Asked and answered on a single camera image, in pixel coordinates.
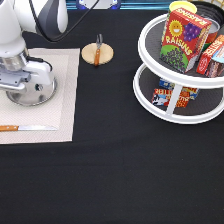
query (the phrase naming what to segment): knife handle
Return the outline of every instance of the knife handle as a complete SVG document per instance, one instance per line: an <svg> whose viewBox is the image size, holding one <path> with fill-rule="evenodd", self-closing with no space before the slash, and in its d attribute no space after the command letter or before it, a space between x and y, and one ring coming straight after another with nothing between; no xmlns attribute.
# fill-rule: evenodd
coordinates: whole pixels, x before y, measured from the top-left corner
<svg viewBox="0 0 224 224"><path fill-rule="evenodd" d="M99 65L99 61L100 61L100 49L97 49L96 50L95 60L94 60L94 65L98 66Z"/></svg>
<svg viewBox="0 0 224 224"><path fill-rule="evenodd" d="M19 126L15 125L6 125L0 126L0 131L18 131Z"/></svg>

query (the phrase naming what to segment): grocery item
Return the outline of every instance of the grocery item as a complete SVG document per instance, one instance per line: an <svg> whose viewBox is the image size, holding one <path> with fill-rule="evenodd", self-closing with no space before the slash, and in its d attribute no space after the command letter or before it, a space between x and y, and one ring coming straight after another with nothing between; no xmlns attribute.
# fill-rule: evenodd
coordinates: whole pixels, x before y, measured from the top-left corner
<svg viewBox="0 0 224 224"><path fill-rule="evenodd" d="M219 51L217 51L212 60L209 63L206 76L209 78L215 78L220 76L224 71L224 47L222 47Z"/></svg>
<svg viewBox="0 0 224 224"><path fill-rule="evenodd" d="M172 11L160 58L181 73L189 71L201 54L211 24L186 9Z"/></svg>
<svg viewBox="0 0 224 224"><path fill-rule="evenodd" d="M174 1L174 2L172 2L169 5L169 10L168 10L165 26L164 26L164 29L163 29L162 42L161 43L163 43L163 40L164 40L164 36L165 36L165 33L166 33L166 29L167 29L167 24L168 24L169 18L170 18L170 13L173 10L178 9L178 8L187 9L188 11L193 12L193 13L197 12L197 7L190 2L184 2L184 1Z"/></svg>
<svg viewBox="0 0 224 224"><path fill-rule="evenodd" d="M167 89L155 89L152 104L157 106L168 106L173 91ZM181 92L176 107L186 107L190 99L189 92Z"/></svg>
<svg viewBox="0 0 224 224"><path fill-rule="evenodd" d="M218 24L218 22L210 18L206 18L206 19L211 21L212 25L211 25L211 28L209 29L208 37L205 41L202 51L205 51L215 41L215 38L217 37L218 31L220 29L220 25Z"/></svg>
<svg viewBox="0 0 224 224"><path fill-rule="evenodd" d="M160 78L159 80L159 86L165 88L165 89L169 89L169 90L173 90L174 87L175 87L175 84L174 83L171 83L163 78ZM198 93L199 93L199 90L198 88L191 88L191 87L183 87L182 88L182 91L184 92L189 92L190 94L190 99L191 100L195 100L196 97L198 96Z"/></svg>
<svg viewBox="0 0 224 224"><path fill-rule="evenodd" d="M198 63L197 72L206 75L208 77L216 77L217 75L211 74L211 69L215 68L214 63L211 64L209 67L209 64L211 62L211 59L213 55L215 55L216 52L218 52L222 47L224 46L224 35L218 36L218 38L203 52L201 55L200 61Z"/></svg>

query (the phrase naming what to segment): raisin box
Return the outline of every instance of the raisin box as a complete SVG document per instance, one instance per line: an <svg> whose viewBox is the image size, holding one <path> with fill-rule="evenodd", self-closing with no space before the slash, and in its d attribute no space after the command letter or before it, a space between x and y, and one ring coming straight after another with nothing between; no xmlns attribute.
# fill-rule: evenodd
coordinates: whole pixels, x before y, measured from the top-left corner
<svg viewBox="0 0 224 224"><path fill-rule="evenodd" d="M173 91L167 89L155 89L152 97L152 104L157 106L168 106ZM190 99L189 92L182 91L176 107L186 107Z"/></svg>
<svg viewBox="0 0 224 224"><path fill-rule="evenodd" d="M181 73L193 68L212 22L186 9L170 13L160 58Z"/></svg>
<svg viewBox="0 0 224 224"><path fill-rule="evenodd" d="M171 83L163 78L160 78L159 80L159 86L165 88L165 89L169 89L169 90L173 90L174 87L175 87L175 84L174 83ZM189 92L190 93L190 99L191 100L195 100L196 97L198 96L198 93L199 93L199 90L198 88L191 88L191 87L183 87L182 88L182 91L184 92Z"/></svg>
<svg viewBox="0 0 224 224"><path fill-rule="evenodd" d="M213 77L210 75L211 70L207 70L213 55L224 46L224 35L220 35L201 55L200 61L198 63L197 72L206 75L208 77Z"/></svg>

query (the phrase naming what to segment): cable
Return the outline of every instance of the cable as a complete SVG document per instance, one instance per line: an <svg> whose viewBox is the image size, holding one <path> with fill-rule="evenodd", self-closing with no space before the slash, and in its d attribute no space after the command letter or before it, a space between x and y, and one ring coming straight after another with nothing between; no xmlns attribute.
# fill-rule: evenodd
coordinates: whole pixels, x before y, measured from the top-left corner
<svg viewBox="0 0 224 224"><path fill-rule="evenodd" d="M36 62L40 62L40 63L45 62L45 63L47 63L50 66L51 71L53 70L52 65L49 62L43 60L42 58L34 58L34 57L27 56L26 60L27 61L36 61Z"/></svg>
<svg viewBox="0 0 224 224"><path fill-rule="evenodd" d="M96 4L99 2L99 0L97 0L95 3L94 3L94 5L88 10L88 11L86 11L85 13L84 13L84 15L83 16L81 16L81 18L72 26L72 28L70 29L70 30L68 30L66 33L64 33L64 35L62 35L62 36L60 36L60 37L58 37L58 38L55 38L55 39L51 39L51 38L49 38L47 35L46 35L46 33L43 31L43 29L42 29L42 27L41 27L41 25L40 25L40 23L39 23L39 20L38 20L38 18L37 18L37 16L36 16L36 12L35 12L35 9L34 9L34 6L33 6L33 2L32 2L32 0L29 0L29 3L30 3L30 8L31 8L31 11L32 11L32 14L33 14L33 18L34 18L34 20L35 20L35 22L36 22L36 25L37 25L37 27L38 27L38 29L39 29L39 31L40 31L40 33L41 33L41 35L47 40L47 41L49 41L49 42L51 42L51 43L57 43L57 42L59 42L59 41L61 41L62 39L64 39L82 20L83 20L83 18L96 6Z"/></svg>

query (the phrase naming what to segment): shelf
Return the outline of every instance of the shelf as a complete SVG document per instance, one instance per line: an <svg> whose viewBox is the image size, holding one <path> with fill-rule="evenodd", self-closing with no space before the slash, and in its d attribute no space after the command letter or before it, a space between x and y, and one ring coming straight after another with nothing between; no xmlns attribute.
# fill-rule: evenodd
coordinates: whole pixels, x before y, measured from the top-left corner
<svg viewBox="0 0 224 224"><path fill-rule="evenodd" d="M136 72L133 88L140 104L155 116L179 124L197 124L218 116L224 109L223 88L201 89L195 100L190 100L186 108L175 108L168 114L168 107L151 103L153 91L159 88L160 77L142 64Z"/></svg>
<svg viewBox="0 0 224 224"><path fill-rule="evenodd" d="M166 16L165 14L153 19L141 32L138 42L138 51L144 64L158 76L182 86L200 89L223 87L224 77L207 78L206 76L200 75L196 73L197 64L192 70L181 74L159 59L161 37Z"/></svg>
<svg viewBox="0 0 224 224"><path fill-rule="evenodd" d="M143 96L151 102L154 89L164 89L159 86L157 75L152 73L148 68L145 68L139 77L139 87ZM174 114L183 116L201 115L212 111L216 108L223 97L223 88L218 89L202 89L200 90L195 100L190 100L186 108L176 107ZM166 106L156 106L157 108L166 111Z"/></svg>

